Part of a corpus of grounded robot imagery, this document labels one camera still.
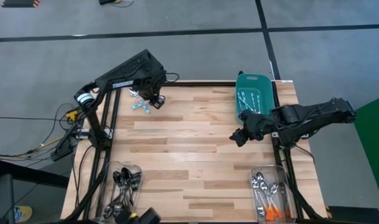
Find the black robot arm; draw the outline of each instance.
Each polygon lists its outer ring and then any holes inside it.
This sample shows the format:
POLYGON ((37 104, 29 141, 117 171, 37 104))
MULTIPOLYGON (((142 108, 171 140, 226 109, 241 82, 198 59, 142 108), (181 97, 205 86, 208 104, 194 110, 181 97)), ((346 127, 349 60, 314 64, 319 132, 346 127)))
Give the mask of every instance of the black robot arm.
POLYGON ((341 98, 310 106, 281 106, 271 109, 269 115, 244 110, 239 114, 243 128, 237 129, 230 139, 241 147, 247 140, 260 141, 265 134, 276 132, 283 147, 293 147, 302 136, 309 138, 332 123, 352 123, 355 117, 351 104, 341 98))
POLYGON ((101 129, 96 115, 98 106, 106 94, 115 89, 131 86, 144 100, 159 109, 164 104, 164 96, 160 89, 167 81, 163 65, 153 57, 148 50, 143 50, 121 65, 105 73, 101 77, 81 88, 74 96, 91 126, 89 140, 95 147, 104 147, 107 141, 106 133, 101 129), (94 98, 91 91, 99 88, 94 98))

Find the green plastic basket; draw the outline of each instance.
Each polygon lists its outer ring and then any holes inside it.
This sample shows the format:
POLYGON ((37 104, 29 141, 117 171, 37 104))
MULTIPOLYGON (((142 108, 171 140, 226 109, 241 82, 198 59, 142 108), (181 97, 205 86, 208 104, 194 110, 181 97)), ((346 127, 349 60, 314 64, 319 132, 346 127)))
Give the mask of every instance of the green plastic basket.
POLYGON ((235 102, 235 116, 238 123, 242 123, 238 118, 239 113, 248 107, 254 113, 269 114, 270 109, 275 107, 271 80, 265 75, 239 75, 236 79, 235 102), (245 100, 247 105, 239 99, 238 95, 245 100))

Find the wooden table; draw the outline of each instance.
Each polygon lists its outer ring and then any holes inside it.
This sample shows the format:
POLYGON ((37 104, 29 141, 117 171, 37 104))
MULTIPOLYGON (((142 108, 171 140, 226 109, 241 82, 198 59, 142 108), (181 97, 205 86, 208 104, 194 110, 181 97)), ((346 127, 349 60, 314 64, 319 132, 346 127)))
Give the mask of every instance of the wooden table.
MULTIPOLYGON (((276 87, 281 105, 298 103, 293 82, 276 81, 276 87)), ((138 213, 153 207, 164 222, 255 221, 250 169, 274 164, 273 148, 269 136, 243 147, 229 140, 241 127, 235 121, 235 88, 163 87, 161 94, 167 98, 165 105, 148 115, 142 108, 130 109, 136 100, 127 88, 121 92, 111 160, 142 168, 138 213)), ((76 173, 89 145, 82 141, 77 147, 76 173)), ((309 149, 307 141, 298 145, 309 149)), ((88 188, 94 151, 90 149, 83 162, 80 198, 88 188)), ((312 158, 292 149, 292 162, 300 192, 326 217, 312 158)), ((62 218, 74 209, 75 196, 72 172, 62 218)))

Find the black floor stripe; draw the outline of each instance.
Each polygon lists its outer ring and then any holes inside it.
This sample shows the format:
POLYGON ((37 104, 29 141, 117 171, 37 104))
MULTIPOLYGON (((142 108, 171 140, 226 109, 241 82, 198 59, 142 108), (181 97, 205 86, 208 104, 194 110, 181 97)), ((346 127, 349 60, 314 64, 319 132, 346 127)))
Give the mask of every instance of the black floor stripe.
POLYGON ((260 17, 261 28, 263 30, 266 50, 268 52, 269 61, 272 67, 271 69, 272 69, 273 77, 275 80, 280 80, 281 76, 279 74, 278 63, 276 63, 276 58, 275 58, 274 49, 272 47, 271 37, 269 36, 269 32, 268 32, 268 26, 266 25, 263 6, 261 5, 261 0, 255 0, 255 1, 257 5, 258 16, 260 17))
POLYGON ((172 30, 155 32, 131 32, 118 34, 88 34, 88 35, 57 35, 43 37, 1 37, 0 42, 25 42, 42 40, 85 40, 110 39, 124 37, 161 37, 174 35, 202 35, 202 34, 246 34, 262 32, 261 28, 232 28, 232 29, 200 29, 200 30, 172 30))
MULTIPOLYGON (((298 31, 322 31, 322 30, 363 30, 379 29, 379 24, 371 25, 353 25, 353 26, 321 26, 321 27, 276 27, 266 28, 268 32, 298 32, 298 31)), ((204 34, 247 34, 263 32, 263 28, 232 28, 232 29, 203 29, 203 30, 172 30, 172 31, 154 31, 154 32, 131 32, 116 34, 88 34, 88 35, 55 35, 40 37, 0 37, 0 42, 27 42, 27 41, 46 41, 46 40, 85 40, 85 39, 111 39, 125 37, 162 37, 174 35, 204 35, 204 34)), ((266 43, 270 42, 267 34, 266 43)), ((279 77, 279 71, 274 68, 276 79, 279 77)))
POLYGON ((379 29, 379 24, 348 25, 348 26, 277 27, 277 28, 268 28, 268 31, 269 32, 298 32, 298 31, 362 30, 362 29, 379 29))

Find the table leg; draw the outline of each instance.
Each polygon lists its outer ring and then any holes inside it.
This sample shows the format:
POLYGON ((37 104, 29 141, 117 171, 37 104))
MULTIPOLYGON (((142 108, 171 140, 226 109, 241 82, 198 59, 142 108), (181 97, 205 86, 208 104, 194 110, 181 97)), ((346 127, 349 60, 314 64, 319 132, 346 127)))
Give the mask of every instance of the table leg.
POLYGON ((48 185, 53 187, 67 188, 69 178, 62 175, 35 170, 27 167, 0 161, 0 176, 11 174, 16 180, 33 182, 36 184, 48 185))

